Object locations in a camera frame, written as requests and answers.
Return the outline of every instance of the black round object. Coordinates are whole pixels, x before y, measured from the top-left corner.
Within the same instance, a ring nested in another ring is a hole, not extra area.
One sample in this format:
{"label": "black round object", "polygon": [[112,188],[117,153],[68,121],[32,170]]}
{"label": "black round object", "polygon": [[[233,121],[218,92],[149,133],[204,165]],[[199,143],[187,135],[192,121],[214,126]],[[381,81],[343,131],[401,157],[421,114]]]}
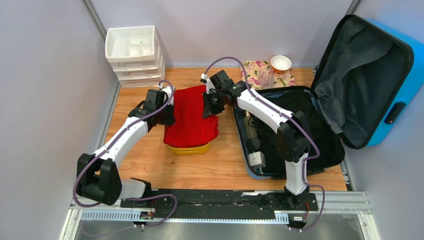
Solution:
{"label": "black round object", "polygon": [[259,138],[257,137],[251,137],[247,140],[246,144],[247,144],[247,148],[251,152],[257,152],[259,151],[259,148],[261,147],[261,140],[259,140]]}

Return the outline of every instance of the red cloth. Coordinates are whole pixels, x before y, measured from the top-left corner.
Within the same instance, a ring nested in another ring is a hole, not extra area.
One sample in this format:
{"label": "red cloth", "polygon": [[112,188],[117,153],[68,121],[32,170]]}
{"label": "red cloth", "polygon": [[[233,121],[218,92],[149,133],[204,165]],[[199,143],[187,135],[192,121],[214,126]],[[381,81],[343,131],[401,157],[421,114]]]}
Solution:
{"label": "red cloth", "polygon": [[165,126],[164,144],[174,148],[192,148],[205,145],[218,137],[218,117],[202,118],[205,91],[205,85],[175,91],[175,123]]}

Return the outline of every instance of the wall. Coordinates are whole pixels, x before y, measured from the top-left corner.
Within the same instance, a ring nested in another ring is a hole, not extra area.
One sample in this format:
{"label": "wall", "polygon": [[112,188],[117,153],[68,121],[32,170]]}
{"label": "wall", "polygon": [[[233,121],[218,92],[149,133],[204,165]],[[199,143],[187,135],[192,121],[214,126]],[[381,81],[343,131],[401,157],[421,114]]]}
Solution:
{"label": "wall", "polygon": [[[424,43],[422,0],[363,0],[356,14],[376,19]],[[356,190],[365,191],[381,239],[422,239],[424,89],[378,146],[347,149]]]}
{"label": "wall", "polygon": [[[316,66],[351,0],[92,0],[106,29],[155,25],[166,64],[287,55]],[[223,61],[220,65],[236,65]]]}
{"label": "wall", "polygon": [[81,1],[0,1],[0,239],[58,239],[117,86]]}

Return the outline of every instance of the robotic arm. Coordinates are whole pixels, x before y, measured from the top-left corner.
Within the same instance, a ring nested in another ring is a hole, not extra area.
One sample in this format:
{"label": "robotic arm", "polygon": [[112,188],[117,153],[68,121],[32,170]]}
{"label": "robotic arm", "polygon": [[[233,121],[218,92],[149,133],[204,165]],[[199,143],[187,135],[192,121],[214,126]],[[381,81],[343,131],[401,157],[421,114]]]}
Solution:
{"label": "robotic arm", "polygon": [[[79,157],[77,176],[95,156],[105,152],[83,174],[76,188],[78,195],[106,205],[113,205],[118,199],[143,196],[149,183],[139,179],[121,180],[118,168],[136,142],[154,126],[157,124],[174,124],[174,100],[171,93],[171,87],[161,87],[160,90],[149,89],[146,100],[140,102],[128,114],[124,125],[104,146],[91,155],[83,153]],[[161,108],[169,98],[171,99],[165,108],[144,120],[140,120],[140,118]]]}
{"label": "robotic arm", "polygon": [[287,181],[284,189],[293,204],[301,203],[309,192],[309,187],[302,180],[302,174],[306,179],[306,172],[302,172],[302,161],[308,156],[310,143],[287,118],[277,114],[263,102],[280,113],[291,116],[310,136],[311,130],[305,114],[301,111],[293,114],[250,89],[252,94],[247,90],[245,82],[234,83],[224,70],[210,78],[202,74],[201,78],[200,81],[206,85],[206,92],[203,94],[204,118],[221,113],[228,104],[252,113],[274,130],[277,134],[276,150],[285,160]]}

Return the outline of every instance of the open suitcase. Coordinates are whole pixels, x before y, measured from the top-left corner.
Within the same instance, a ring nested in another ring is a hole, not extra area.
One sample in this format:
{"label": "open suitcase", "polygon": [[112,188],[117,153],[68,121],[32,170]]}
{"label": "open suitcase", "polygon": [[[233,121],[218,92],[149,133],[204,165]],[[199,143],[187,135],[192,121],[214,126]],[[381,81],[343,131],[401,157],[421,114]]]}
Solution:
{"label": "open suitcase", "polygon": [[[294,93],[305,93],[310,97],[310,102],[324,121],[324,128],[329,130],[326,132],[329,138],[333,135],[331,139],[337,139],[321,145],[329,149],[318,146],[324,155],[330,151],[330,157],[309,161],[307,174],[311,175],[342,162],[345,153],[341,142],[349,148],[361,149],[383,141],[422,86],[423,70],[422,43],[379,22],[347,15],[335,28],[310,88],[290,86],[257,92],[270,101]],[[247,120],[247,124],[254,124],[258,139],[267,134],[267,138],[259,139],[260,151],[267,151],[265,165],[267,156],[268,162],[280,163],[278,170],[266,167],[254,169],[248,162],[252,151],[248,147],[246,112],[235,107],[234,116],[250,176],[255,179],[285,179],[283,159],[278,159],[276,151],[274,154],[269,149],[269,146],[275,149],[272,144],[277,135],[265,128],[258,131],[256,128],[262,122],[258,118],[253,116]]]}

